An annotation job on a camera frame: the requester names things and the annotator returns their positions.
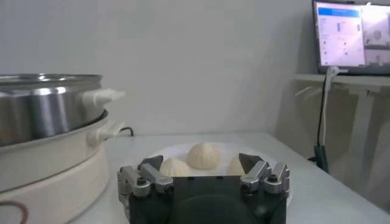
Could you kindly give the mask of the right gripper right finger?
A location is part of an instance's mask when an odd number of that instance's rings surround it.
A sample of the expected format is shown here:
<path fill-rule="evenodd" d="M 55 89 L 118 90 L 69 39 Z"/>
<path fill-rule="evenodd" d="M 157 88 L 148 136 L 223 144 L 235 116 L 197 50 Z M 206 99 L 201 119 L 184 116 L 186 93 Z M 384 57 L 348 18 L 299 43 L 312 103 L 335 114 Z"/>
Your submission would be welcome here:
<path fill-rule="evenodd" d="M 290 169 L 284 163 L 272 167 L 259 156 L 240 153 L 239 162 L 245 174 L 240 176 L 241 189 L 252 193 L 262 188 L 269 194 L 286 194 L 290 192 Z"/>

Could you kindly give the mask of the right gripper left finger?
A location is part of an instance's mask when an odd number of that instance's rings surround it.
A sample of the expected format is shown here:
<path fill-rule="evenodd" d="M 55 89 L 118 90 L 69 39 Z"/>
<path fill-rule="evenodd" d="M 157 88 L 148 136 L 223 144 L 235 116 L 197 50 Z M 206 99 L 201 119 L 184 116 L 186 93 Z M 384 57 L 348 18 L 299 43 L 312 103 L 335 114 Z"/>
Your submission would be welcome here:
<path fill-rule="evenodd" d="M 170 195 L 174 191 L 173 178 L 160 172 L 164 157 L 162 155 L 145 158 L 134 169 L 132 166 L 122 166 L 117 171 L 118 199 L 126 213 L 130 212 L 129 197 L 150 196 L 151 192 Z"/>

